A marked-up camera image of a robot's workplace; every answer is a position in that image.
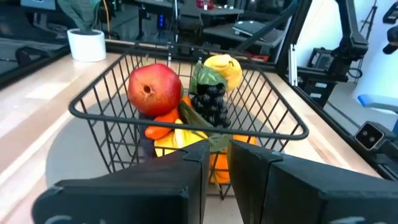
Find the banana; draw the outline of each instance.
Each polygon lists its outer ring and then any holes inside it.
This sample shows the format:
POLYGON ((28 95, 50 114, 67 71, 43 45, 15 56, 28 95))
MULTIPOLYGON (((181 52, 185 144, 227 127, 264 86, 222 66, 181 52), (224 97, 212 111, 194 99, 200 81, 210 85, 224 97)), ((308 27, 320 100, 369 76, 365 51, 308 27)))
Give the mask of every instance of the banana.
POLYGON ((227 81, 227 91, 238 87, 242 81, 243 73, 239 62, 228 54, 214 55, 208 58, 204 66, 216 70, 227 81))
POLYGON ((205 61, 205 66, 216 70, 217 72, 223 71, 229 66, 231 56, 228 54, 214 55, 205 61))

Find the bunch of grapes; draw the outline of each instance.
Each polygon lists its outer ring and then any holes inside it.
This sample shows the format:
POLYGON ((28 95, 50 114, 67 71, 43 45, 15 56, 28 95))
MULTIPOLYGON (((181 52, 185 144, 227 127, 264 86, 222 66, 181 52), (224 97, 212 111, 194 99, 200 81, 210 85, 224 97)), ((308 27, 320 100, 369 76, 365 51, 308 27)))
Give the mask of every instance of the bunch of grapes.
POLYGON ((231 121, 223 99, 225 86, 198 85, 197 93, 191 100, 194 109, 214 127, 229 127, 231 121))

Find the white pot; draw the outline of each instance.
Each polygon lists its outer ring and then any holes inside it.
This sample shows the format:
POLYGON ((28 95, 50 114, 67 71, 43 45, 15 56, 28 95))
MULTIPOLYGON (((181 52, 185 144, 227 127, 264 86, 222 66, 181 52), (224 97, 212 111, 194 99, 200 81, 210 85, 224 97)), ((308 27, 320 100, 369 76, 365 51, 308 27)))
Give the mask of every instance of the white pot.
POLYGON ((100 30, 93 35, 79 34, 79 29, 68 30, 68 41, 72 58, 80 62, 99 62, 106 58, 105 37, 100 30))

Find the black wire basket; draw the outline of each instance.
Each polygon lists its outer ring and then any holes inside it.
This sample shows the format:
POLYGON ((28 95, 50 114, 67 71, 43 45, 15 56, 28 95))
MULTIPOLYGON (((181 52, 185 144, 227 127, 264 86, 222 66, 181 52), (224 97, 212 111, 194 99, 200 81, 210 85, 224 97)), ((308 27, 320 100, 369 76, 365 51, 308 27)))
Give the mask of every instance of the black wire basket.
MULTIPOLYGON (((255 138, 257 145, 282 152, 290 140, 307 137, 308 129, 268 75, 276 74, 264 73, 255 61, 235 52, 177 44, 135 44, 82 90, 70 103, 69 110, 77 118, 87 120, 109 173, 145 161, 141 140, 143 130, 148 125, 250 136, 248 141, 255 138), (184 96, 188 96, 195 64, 204 62, 211 55, 225 53, 238 59, 244 76, 240 86, 224 96, 231 121, 229 128, 140 119, 139 112, 127 99, 129 74, 144 64, 164 63, 173 69, 182 81, 184 96)), ((222 151, 211 156, 209 182, 214 182, 211 177, 216 178, 215 174, 228 173, 227 169, 217 165, 221 160, 226 163, 226 153, 222 151)), ((225 198, 233 195, 230 187, 228 179, 225 182, 217 180, 214 191, 209 190, 208 194, 225 198)))

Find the carrot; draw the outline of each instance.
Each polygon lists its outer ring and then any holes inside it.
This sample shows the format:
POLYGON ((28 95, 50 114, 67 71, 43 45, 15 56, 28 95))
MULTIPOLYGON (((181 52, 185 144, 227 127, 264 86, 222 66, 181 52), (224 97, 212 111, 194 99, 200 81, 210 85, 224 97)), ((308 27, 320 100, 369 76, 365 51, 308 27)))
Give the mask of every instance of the carrot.
MULTIPOLYGON (((179 119, 179 117, 180 116, 178 115, 178 107, 176 107, 169 113, 156 117, 154 121, 174 123, 175 120, 179 119)), ((148 128, 145 130, 145 136, 147 136, 147 138, 149 139, 158 140, 164 137, 170 131, 171 128, 148 126, 148 128)))
POLYGON ((192 107, 191 98, 189 96, 184 96, 182 99, 188 106, 192 107))

